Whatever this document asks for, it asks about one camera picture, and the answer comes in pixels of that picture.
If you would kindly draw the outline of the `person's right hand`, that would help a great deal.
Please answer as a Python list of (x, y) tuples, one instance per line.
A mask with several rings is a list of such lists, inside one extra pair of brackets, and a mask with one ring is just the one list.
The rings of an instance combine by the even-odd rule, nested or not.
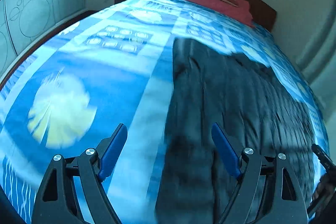
[(312, 200), (316, 200), (321, 194), (323, 191), (326, 191), (327, 195), (330, 195), (333, 193), (334, 191), (334, 187), (333, 185), (330, 183), (330, 179), (329, 179), (329, 176), (328, 174), (324, 174), (320, 180), (319, 180), (319, 183), (312, 195)]

